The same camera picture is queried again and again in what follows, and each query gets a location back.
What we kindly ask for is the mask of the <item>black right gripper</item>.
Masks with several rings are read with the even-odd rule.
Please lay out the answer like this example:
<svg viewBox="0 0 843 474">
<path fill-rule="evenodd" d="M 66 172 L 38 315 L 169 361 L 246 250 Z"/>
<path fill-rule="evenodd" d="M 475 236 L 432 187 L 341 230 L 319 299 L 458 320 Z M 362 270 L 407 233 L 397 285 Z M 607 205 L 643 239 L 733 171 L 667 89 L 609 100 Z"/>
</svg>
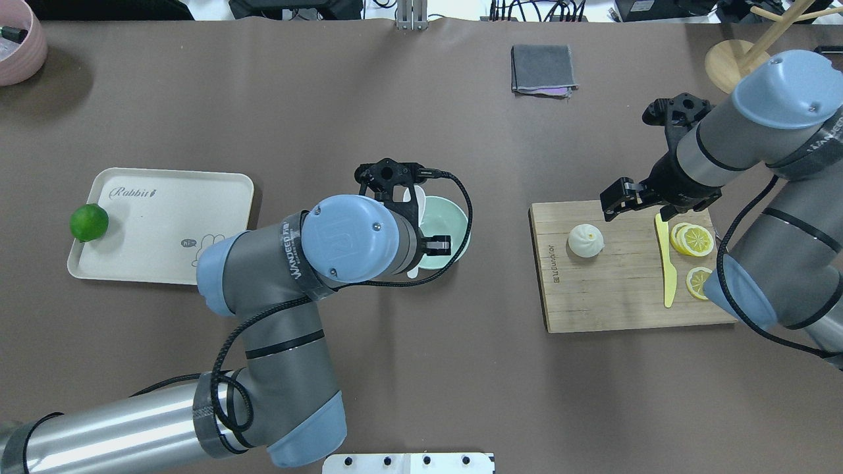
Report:
<svg viewBox="0 0 843 474">
<path fill-rule="evenodd" d="M 659 206 L 659 215 L 668 222 L 681 213 L 699 212 L 722 197 L 720 187 L 701 185 L 686 174 L 674 153 L 656 162 L 647 179 L 636 183 L 628 177 L 615 180 L 599 195 L 605 222 L 625 212 Z"/>
</svg>

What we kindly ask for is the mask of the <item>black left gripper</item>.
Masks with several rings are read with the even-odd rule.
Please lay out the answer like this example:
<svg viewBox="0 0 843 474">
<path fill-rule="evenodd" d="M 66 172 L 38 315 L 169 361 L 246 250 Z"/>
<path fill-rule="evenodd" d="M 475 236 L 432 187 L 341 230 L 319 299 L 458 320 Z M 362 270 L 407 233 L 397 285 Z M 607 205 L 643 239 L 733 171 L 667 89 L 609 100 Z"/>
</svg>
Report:
<svg viewBox="0 0 843 474">
<path fill-rule="evenodd" d="M 410 235 L 410 242 L 413 243 L 416 256 L 445 256 L 452 254 L 452 244 L 450 235 L 431 235 L 425 236 L 416 230 L 416 219 L 418 218 L 418 204 L 416 199 L 410 202 L 393 201 L 393 212 L 397 213 L 410 225 L 408 231 Z"/>
</svg>

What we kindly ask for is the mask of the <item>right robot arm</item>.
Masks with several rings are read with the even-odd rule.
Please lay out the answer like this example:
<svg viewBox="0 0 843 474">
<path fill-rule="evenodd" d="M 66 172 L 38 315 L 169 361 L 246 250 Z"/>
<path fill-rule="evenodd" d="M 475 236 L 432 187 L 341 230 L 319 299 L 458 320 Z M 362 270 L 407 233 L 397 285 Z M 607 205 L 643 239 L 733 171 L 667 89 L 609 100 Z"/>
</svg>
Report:
<svg viewBox="0 0 843 474">
<path fill-rule="evenodd" d="M 603 218 L 657 206 L 662 220 L 704 210 L 756 165 L 770 182 L 722 235 L 704 293 L 765 339 L 841 369 L 841 72 L 819 52 L 762 62 L 718 105 L 693 94 L 642 114 L 668 150 L 647 178 L 599 196 Z"/>
</svg>

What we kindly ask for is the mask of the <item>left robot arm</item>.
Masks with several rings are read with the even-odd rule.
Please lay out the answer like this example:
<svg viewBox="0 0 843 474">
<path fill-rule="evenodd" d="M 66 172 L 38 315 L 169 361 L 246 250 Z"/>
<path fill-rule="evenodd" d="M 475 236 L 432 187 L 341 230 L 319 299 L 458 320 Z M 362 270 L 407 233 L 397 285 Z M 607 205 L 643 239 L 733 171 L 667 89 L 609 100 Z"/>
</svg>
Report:
<svg viewBox="0 0 843 474">
<path fill-rule="evenodd" d="M 7 429 L 3 473 L 153 473 L 265 447 L 280 468 L 330 456 L 346 415 L 317 303 L 339 289 L 383 286 L 423 255 L 464 251 L 425 237 L 414 202 L 337 195 L 280 224 L 212 245 L 198 289 L 238 319 L 210 371 L 106 406 Z"/>
</svg>

